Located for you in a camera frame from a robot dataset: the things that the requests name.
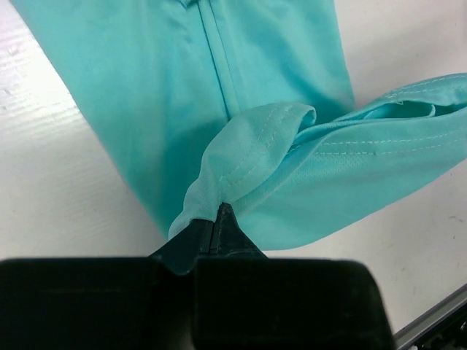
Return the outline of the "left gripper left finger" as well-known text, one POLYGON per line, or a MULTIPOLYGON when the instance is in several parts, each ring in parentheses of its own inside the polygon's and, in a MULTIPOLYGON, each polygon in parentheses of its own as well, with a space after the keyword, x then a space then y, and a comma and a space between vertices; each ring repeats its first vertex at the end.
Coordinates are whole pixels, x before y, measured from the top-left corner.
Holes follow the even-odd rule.
POLYGON ((188 276, 213 224, 196 219, 147 257, 1 262, 3 349, 191 349, 188 276))

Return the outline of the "teal t-shirt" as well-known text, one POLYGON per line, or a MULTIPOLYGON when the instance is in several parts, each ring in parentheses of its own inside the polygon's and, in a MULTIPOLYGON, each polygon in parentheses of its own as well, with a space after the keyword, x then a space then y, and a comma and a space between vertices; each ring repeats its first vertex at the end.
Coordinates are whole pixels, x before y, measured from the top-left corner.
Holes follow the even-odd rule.
POLYGON ((223 203, 263 251, 340 230, 466 159, 466 76, 361 109, 332 1, 15 1, 173 239, 223 203))

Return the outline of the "aluminium table rail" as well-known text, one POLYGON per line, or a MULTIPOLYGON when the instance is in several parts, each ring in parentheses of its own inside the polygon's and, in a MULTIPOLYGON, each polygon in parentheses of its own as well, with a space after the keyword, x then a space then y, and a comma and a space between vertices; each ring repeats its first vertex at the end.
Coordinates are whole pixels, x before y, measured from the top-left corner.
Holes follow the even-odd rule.
POLYGON ((466 349, 466 285, 395 335, 397 349, 466 349))

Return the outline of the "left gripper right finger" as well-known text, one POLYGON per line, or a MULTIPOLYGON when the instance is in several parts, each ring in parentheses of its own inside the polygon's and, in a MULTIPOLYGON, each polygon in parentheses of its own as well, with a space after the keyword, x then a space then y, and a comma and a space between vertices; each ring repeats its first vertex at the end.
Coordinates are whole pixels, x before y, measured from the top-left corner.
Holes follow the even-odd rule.
POLYGON ((218 209, 193 271, 197 349, 394 349, 379 287, 354 260, 269 258, 218 209))

